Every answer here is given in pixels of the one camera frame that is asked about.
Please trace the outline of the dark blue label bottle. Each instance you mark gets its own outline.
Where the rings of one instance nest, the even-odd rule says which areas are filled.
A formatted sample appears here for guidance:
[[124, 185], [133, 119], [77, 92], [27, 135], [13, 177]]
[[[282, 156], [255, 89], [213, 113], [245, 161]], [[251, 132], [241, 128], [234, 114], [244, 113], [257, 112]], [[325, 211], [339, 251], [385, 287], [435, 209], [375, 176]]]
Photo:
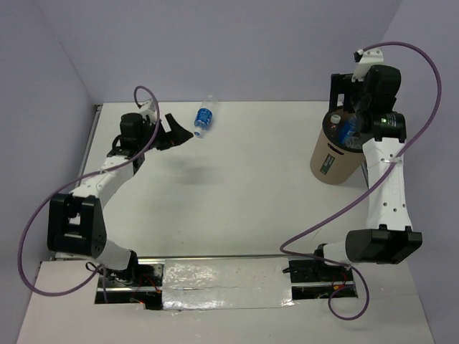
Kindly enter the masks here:
[[194, 119], [194, 135], [196, 137], [202, 137], [209, 130], [212, 119], [218, 112], [218, 109], [219, 103], [212, 95], [209, 95], [201, 103]]

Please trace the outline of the Pocari Sweat plastic bottle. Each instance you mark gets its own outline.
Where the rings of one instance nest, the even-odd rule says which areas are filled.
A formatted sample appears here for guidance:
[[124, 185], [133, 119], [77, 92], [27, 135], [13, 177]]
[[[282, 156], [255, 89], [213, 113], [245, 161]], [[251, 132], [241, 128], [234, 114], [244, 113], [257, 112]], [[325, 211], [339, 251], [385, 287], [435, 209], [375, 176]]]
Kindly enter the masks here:
[[338, 142], [344, 144], [356, 132], [357, 116], [353, 114], [342, 126], [338, 135]]

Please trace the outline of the tan cylindrical bin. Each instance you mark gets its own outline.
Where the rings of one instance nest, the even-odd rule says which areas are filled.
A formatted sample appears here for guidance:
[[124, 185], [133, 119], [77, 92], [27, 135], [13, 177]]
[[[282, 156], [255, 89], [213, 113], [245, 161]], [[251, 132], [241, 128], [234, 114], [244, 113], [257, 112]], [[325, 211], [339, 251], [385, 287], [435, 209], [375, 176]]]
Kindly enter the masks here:
[[343, 111], [342, 106], [326, 113], [311, 156], [310, 169], [319, 181], [338, 185], [346, 181], [363, 164], [365, 157], [362, 150], [347, 148], [338, 142], [338, 134], [329, 133], [330, 117], [333, 114], [341, 117], [339, 128], [343, 126], [344, 120], [351, 117], [351, 113]]

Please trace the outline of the green label plastic bottle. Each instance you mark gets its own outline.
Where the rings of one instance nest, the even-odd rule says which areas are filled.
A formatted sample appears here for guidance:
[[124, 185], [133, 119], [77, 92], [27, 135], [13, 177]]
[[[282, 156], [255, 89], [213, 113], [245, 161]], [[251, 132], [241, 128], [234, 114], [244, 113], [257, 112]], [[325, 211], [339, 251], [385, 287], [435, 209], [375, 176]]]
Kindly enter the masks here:
[[333, 113], [329, 118], [328, 132], [331, 137], [336, 137], [339, 133], [339, 126], [341, 123], [341, 116], [337, 113]]

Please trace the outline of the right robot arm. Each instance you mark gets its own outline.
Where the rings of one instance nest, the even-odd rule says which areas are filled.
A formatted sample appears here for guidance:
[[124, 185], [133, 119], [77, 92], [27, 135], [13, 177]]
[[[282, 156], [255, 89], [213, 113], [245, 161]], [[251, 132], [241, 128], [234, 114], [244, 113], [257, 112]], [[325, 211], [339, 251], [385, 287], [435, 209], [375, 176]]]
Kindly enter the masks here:
[[313, 275], [328, 280], [339, 264], [399, 264], [419, 249], [404, 194], [404, 115], [394, 111], [401, 85], [395, 67], [376, 63], [353, 74], [331, 76], [328, 112], [310, 160], [313, 175], [338, 185], [366, 164], [369, 200], [366, 226], [313, 253]]

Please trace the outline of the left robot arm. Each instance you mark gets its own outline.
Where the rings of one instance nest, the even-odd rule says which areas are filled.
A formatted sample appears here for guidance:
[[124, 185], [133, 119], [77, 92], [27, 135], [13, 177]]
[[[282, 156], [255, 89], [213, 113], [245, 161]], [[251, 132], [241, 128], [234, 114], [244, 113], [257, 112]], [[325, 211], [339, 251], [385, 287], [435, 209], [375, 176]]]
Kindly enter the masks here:
[[151, 149], [164, 151], [193, 136], [172, 114], [166, 115], [170, 129], [164, 130], [152, 115], [122, 115], [120, 132], [94, 176], [69, 193], [56, 193], [49, 201], [47, 247], [52, 252], [91, 258], [123, 285], [135, 284], [141, 276], [138, 257], [108, 239], [103, 209], [118, 189], [133, 178]]

